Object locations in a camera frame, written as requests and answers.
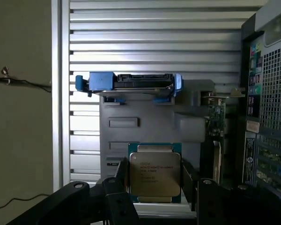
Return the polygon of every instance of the sticker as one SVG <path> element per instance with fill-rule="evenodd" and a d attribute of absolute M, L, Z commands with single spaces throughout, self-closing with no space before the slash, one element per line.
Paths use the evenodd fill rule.
<path fill-rule="evenodd" d="M 254 121 L 247 121 L 247 131 L 251 131 L 254 133 L 259 133 L 260 123 Z"/>
<path fill-rule="evenodd" d="M 256 44 L 256 52 L 260 52 L 262 50 L 262 44 L 259 42 Z"/>
<path fill-rule="evenodd" d="M 244 152 L 243 183 L 252 185 L 254 181 L 255 138 L 246 138 Z"/>
<path fill-rule="evenodd" d="M 251 55 L 254 55 L 256 52 L 256 45 L 251 46 Z"/>

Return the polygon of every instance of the horizontal slat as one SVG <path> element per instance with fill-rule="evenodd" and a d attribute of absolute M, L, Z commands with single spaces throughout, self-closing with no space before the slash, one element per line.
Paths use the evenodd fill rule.
<path fill-rule="evenodd" d="M 238 64 L 71 64 L 71 71 L 238 72 Z"/>
<path fill-rule="evenodd" d="M 71 169 L 100 170 L 100 156 L 71 155 Z"/>
<path fill-rule="evenodd" d="M 71 13 L 70 21 L 214 21 L 246 20 L 254 12 L 106 12 Z"/>
<path fill-rule="evenodd" d="M 239 43 L 70 44 L 71 51 L 239 51 Z"/>
<path fill-rule="evenodd" d="M 183 29 L 240 29 L 238 22 L 72 22 L 71 30 L 183 30 Z"/>
<path fill-rule="evenodd" d="M 70 111 L 89 111 L 89 112 L 98 112 L 99 105 L 78 105 L 71 104 Z"/>
<path fill-rule="evenodd" d="M 99 116 L 70 116 L 70 130 L 99 131 Z"/>
<path fill-rule="evenodd" d="M 71 62 L 159 62 L 159 63 L 239 63 L 238 53 L 224 54 L 222 52 L 188 53 L 188 54 L 138 54 L 138 55 L 70 55 Z"/>
<path fill-rule="evenodd" d="M 71 173 L 71 179 L 72 180 L 81 180 L 81 181 L 85 181 L 85 180 L 99 180 L 100 179 L 100 175 L 99 174 L 86 174 L 86 173 Z"/>
<path fill-rule="evenodd" d="M 110 42 L 110 41 L 237 41 L 240 42 L 240 32 L 226 32 L 226 33 L 194 33 L 194 32 L 160 32 L 143 31 L 132 32 L 125 31 L 125 33 L 94 33 L 94 34 L 71 34 L 70 41 L 96 41 L 96 42 Z"/>
<path fill-rule="evenodd" d="M 130 71 L 128 72 L 115 72 L 115 74 L 123 74 L 123 73 L 131 73 Z M 141 74 L 162 74 L 159 72 L 141 72 Z M 74 72 L 74 75 L 70 75 L 70 81 L 75 82 L 75 77 L 77 75 L 82 75 L 84 79 L 89 79 L 89 72 L 83 72 L 83 71 L 76 71 Z M 200 72 L 195 72 L 195 73 L 188 73 L 184 72 L 181 73 L 183 79 L 185 80 L 212 80 L 214 83 L 238 83 L 239 77 L 238 77 L 238 72 L 235 73 L 200 73 Z"/>
<path fill-rule="evenodd" d="M 70 150 L 100 151 L 100 136 L 70 136 Z"/>
<path fill-rule="evenodd" d="M 75 103 L 99 103 L 100 97 L 98 95 L 92 95 L 92 97 L 88 97 L 87 93 L 75 91 L 72 95 L 70 95 L 70 102 Z"/>
<path fill-rule="evenodd" d="M 71 2 L 71 9 L 231 8 L 261 7 L 267 0 L 92 1 Z"/>

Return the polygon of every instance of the white surface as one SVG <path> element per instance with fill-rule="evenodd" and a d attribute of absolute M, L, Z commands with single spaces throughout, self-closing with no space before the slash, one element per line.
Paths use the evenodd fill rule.
<path fill-rule="evenodd" d="M 50 0 L 0 0 L 0 70 L 5 65 L 12 76 L 49 84 Z M 40 89 L 0 84 L 0 206 L 52 193 L 51 100 Z M 0 210 L 0 225 L 42 199 L 13 201 Z"/>

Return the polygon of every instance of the green circuit board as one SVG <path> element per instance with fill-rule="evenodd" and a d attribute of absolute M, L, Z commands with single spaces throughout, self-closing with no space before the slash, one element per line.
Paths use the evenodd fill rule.
<path fill-rule="evenodd" d="M 208 134 L 211 136 L 223 137 L 225 131 L 225 110 L 226 104 L 220 101 L 212 101 L 209 104 Z"/>

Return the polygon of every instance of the rectangular slot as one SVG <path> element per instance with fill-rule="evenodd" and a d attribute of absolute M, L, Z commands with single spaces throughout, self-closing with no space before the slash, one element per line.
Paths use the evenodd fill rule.
<path fill-rule="evenodd" d="M 138 127 L 137 117 L 110 117 L 109 118 L 110 128 L 136 128 Z"/>

